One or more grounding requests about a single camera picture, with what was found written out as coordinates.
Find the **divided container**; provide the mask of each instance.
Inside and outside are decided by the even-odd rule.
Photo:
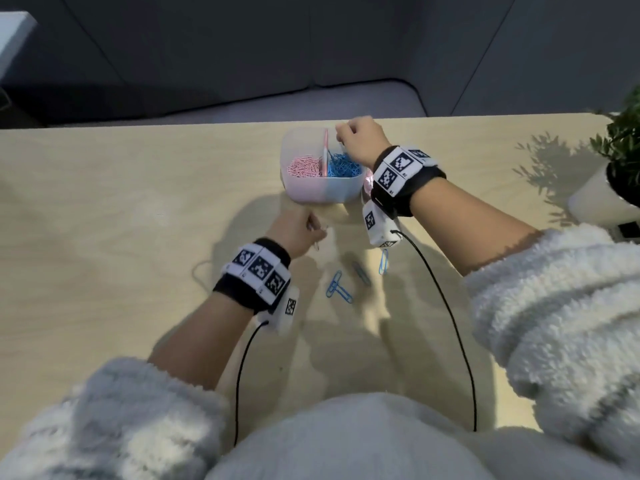
[[[329,131],[329,151],[345,153],[336,140],[334,128],[293,128],[282,139],[280,174],[284,190],[293,201],[306,203],[342,203],[356,198],[364,183],[365,169],[357,177],[293,177],[287,173],[289,164],[297,157],[320,159],[324,152],[324,130]]]

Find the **white fuzzy sweater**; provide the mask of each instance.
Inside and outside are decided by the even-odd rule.
[[[465,282],[476,338],[545,434],[468,433],[404,397],[352,395],[221,458],[223,398],[117,358],[24,429],[0,479],[640,478],[640,246],[549,231]]]

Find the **black cable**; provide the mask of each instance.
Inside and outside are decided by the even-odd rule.
[[[474,402],[474,432],[475,432],[475,431],[477,431],[477,426],[478,426],[478,406],[477,406],[477,400],[476,400],[476,383],[474,382],[474,375],[471,372],[471,365],[469,365],[469,360],[467,359],[467,353],[465,352],[465,347],[464,347],[464,345],[462,345],[462,338],[460,337],[460,332],[458,330],[458,324],[456,323],[456,319],[453,316],[453,312],[451,311],[451,307],[449,306],[449,303],[447,302],[447,299],[444,297],[444,293],[442,292],[442,288],[440,288],[440,284],[438,284],[436,276],[433,273],[433,271],[431,270],[431,266],[429,266],[429,263],[427,263],[427,259],[424,258],[424,256],[420,252],[420,249],[418,249],[418,246],[416,246],[415,243],[411,240],[411,238],[409,238],[409,236],[407,236],[407,234],[405,234],[402,231],[393,230],[393,231],[391,231],[391,233],[400,234],[407,241],[409,241],[409,244],[411,244],[413,246],[413,249],[418,251],[418,254],[420,254],[420,257],[422,258],[422,261],[424,262],[424,265],[427,266],[427,269],[429,270],[429,274],[431,275],[431,277],[433,279],[433,282],[436,284],[436,288],[438,288],[438,291],[440,292],[440,296],[442,297],[442,300],[444,301],[444,306],[447,307],[447,311],[449,312],[449,316],[451,317],[451,322],[453,323],[453,329],[456,331],[456,337],[458,338],[458,343],[460,344],[460,350],[462,351],[462,358],[465,360],[465,364],[467,365],[467,371],[469,373],[469,380],[471,380],[471,396],[472,396],[472,399],[473,399],[473,402]]]
[[[258,325],[258,328],[256,328],[253,331],[253,334],[251,336],[251,338],[249,339],[249,341],[246,343],[246,347],[244,348],[244,354],[242,355],[242,361],[240,361],[240,369],[238,369],[238,379],[236,380],[236,437],[234,439],[234,446],[236,446],[236,444],[238,444],[238,404],[240,402],[240,375],[242,374],[242,366],[244,365],[244,359],[246,359],[246,353],[249,352],[249,346],[251,345],[251,342],[253,340],[253,338],[255,337],[255,334],[258,333],[258,330],[260,330],[263,326],[268,325],[269,321],[264,321],[262,323],[260,323],[260,325]]]

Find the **fuzzy sleeve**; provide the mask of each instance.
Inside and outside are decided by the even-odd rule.
[[[547,231],[465,279],[476,339],[549,435],[640,472],[640,246]]]
[[[220,454],[227,402],[153,365],[117,358],[39,414],[2,480],[200,480]]]

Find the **white pot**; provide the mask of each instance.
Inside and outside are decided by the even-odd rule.
[[[640,220],[640,207],[624,200],[609,185],[607,165],[569,197],[569,212],[580,222],[602,227]]]

